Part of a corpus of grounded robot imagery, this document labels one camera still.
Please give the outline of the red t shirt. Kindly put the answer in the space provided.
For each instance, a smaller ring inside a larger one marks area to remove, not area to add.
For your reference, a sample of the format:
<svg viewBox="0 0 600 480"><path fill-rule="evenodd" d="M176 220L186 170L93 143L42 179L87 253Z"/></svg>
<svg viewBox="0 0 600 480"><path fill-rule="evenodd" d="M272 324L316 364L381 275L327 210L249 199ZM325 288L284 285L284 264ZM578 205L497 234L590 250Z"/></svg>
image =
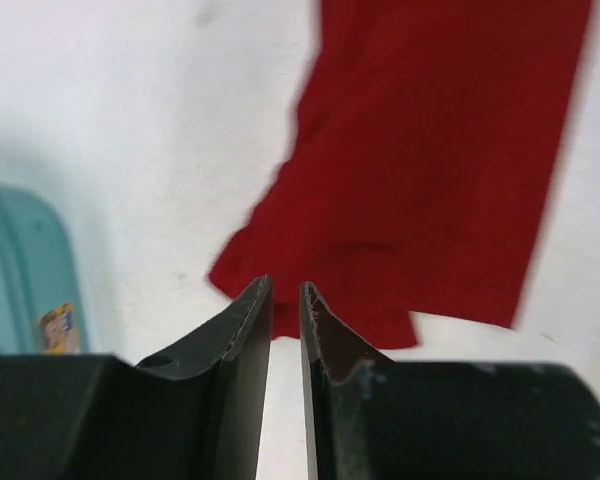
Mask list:
<svg viewBox="0 0 600 480"><path fill-rule="evenodd" d="M414 312L510 327L538 237L593 5L322 1L289 159L209 273L228 297L299 287L381 349Z"/></svg>

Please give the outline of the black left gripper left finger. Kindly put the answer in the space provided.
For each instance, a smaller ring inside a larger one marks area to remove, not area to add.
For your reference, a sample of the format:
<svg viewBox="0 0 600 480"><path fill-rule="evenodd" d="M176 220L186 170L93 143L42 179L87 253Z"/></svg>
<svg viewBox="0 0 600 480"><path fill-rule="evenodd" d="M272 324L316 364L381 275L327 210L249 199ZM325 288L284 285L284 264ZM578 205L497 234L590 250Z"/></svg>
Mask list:
<svg viewBox="0 0 600 480"><path fill-rule="evenodd" d="M273 282L136 365L0 355L0 479L251 479Z"/></svg>

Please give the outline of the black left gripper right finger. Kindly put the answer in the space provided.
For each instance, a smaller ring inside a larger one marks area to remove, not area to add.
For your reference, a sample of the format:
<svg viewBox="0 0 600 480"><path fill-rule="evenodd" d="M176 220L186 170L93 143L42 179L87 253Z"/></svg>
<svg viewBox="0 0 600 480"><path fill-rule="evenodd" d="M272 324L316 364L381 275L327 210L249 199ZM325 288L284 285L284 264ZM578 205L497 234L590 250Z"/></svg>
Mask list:
<svg viewBox="0 0 600 480"><path fill-rule="evenodd" d="M555 363L395 361L300 293L312 479L600 479L600 403Z"/></svg>

